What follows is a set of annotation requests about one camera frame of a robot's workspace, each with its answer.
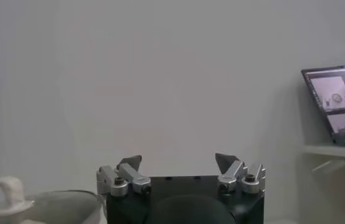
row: metal bracket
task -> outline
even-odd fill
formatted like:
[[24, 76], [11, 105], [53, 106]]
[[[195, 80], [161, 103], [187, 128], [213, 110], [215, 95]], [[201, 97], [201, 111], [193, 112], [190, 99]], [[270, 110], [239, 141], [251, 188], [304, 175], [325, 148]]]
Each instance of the metal bracket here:
[[244, 162], [235, 160], [224, 174], [217, 177], [218, 189], [226, 192], [236, 190], [238, 180], [246, 173], [247, 167]]
[[123, 197], [127, 194], [128, 182], [119, 177], [110, 166], [102, 166], [97, 171], [97, 192], [99, 195], [110, 194]]
[[248, 194], [257, 194], [265, 191], [266, 169], [263, 165], [251, 166], [248, 174], [241, 180], [242, 191]]
[[123, 163], [118, 166], [118, 175], [132, 183], [133, 191], [148, 194], [151, 191], [151, 179], [139, 174], [131, 165]]

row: laptop screen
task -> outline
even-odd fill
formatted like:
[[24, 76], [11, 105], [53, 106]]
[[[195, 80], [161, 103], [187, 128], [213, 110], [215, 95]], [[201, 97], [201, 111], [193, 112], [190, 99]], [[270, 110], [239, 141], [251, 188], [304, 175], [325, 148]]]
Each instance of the laptop screen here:
[[307, 69], [302, 74], [333, 138], [345, 138], [345, 67]]

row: laptop display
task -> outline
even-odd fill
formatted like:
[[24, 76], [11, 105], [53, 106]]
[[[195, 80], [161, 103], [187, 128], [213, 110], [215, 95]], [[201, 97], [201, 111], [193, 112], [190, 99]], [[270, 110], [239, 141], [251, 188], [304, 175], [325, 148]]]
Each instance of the laptop display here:
[[306, 69], [302, 75], [331, 137], [345, 139], [345, 66]]

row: white wall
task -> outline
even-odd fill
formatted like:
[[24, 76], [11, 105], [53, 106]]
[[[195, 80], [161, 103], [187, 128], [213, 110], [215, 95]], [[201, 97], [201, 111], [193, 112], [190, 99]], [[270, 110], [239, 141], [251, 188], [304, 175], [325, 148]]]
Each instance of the white wall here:
[[0, 175], [93, 191], [124, 156], [210, 175], [224, 152], [268, 168], [267, 219], [312, 215], [297, 155], [326, 135], [299, 71], [336, 64], [341, 0], [0, 1]]

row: screw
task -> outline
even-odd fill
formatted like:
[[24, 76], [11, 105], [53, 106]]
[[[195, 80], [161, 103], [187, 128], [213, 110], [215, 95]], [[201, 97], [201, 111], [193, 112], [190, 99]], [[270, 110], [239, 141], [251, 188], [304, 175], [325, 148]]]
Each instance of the screw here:
[[255, 182], [255, 176], [253, 174], [248, 174], [246, 176], [246, 182], [248, 182], [248, 183]]
[[227, 190], [228, 190], [228, 187], [226, 185], [222, 184], [222, 185], [219, 186], [219, 191], [225, 192]]
[[122, 179], [121, 177], [116, 177], [114, 179], [114, 185], [121, 185], [124, 183], [124, 179]]
[[145, 186], [141, 189], [141, 193], [143, 195], [149, 195], [151, 193], [151, 187], [150, 186]]

